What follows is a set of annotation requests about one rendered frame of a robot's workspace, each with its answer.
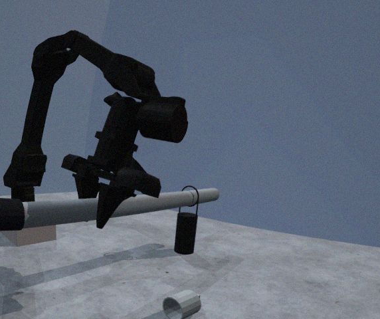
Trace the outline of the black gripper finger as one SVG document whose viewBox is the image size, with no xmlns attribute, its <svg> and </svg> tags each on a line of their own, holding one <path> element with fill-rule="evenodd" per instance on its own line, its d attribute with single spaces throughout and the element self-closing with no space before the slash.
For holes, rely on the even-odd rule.
<svg viewBox="0 0 380 319">
<path fill-rule="evenodd" d="M 121 202 L 136 194 L 101 182 L 99 188 L 96 227 L 102 229 Z"/>
<path fill-rule="evenodd" d="M 100 190 L 100 183 L 80 175 L 72 174 L 75 179 L 79 199 L 96 198 Z"/>
</svg>

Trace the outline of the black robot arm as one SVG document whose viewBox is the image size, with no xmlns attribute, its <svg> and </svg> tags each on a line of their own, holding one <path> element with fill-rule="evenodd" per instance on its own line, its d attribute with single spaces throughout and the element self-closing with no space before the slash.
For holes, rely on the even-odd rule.
<svg viewBox="0 0 380 319">
<path fill-rule="evenodd" d="M 41 142 L 52 90 L 67 65 L 79 55 L 96 65 L 114 89 L 132 97 L 115 92 L 104 99 L 111 106 L 104 126 L 119 128 L 135 137 L 139 130 L 144 138 L 174 143 L 182 141 L 186 134 L 185 99 L 161 96 L 155 85 L 155 72 L 148 65 L 114 53 L 76 30 L 48 38 L 33 53 L 34 82 L 23 135 L 3 176 L 4 185 L 11 188 L 11 199 L 35 202 L 34 186 L 41 186 L 46 172 L 47 155 Z"/>
</svg>

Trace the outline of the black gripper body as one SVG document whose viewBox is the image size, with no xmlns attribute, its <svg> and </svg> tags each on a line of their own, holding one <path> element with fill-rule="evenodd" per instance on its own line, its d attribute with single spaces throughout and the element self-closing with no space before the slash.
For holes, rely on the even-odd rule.
<svg viewBox="0 0 380 319">
<path fill-rule="evenodd" d="M 102 132 L 96 132 L 95 138 L 99 141 L 94 156 L 88 155 L 85 159 L 68 154 L 61 167 L 92 181 L 98 182 L 98 177 L 101 177 L 110 180 L 109 185 L 125 191 L 134 193 L 136 190 L 159 198 L 161 186 L 158 178 L 127 167 L 131 151 L 138 150 L 134 135 L 119 128 L 104 126 Z"/>
</svg>

